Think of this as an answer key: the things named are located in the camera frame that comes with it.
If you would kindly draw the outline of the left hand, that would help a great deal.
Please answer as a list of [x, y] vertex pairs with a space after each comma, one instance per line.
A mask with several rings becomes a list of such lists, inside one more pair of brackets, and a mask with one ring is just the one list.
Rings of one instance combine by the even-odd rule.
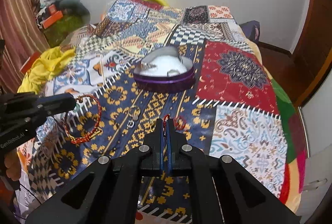
[[16, 149], [5, 155], [4, 164], [7, 177], [18, 181], [21, 178], [21, 163]]

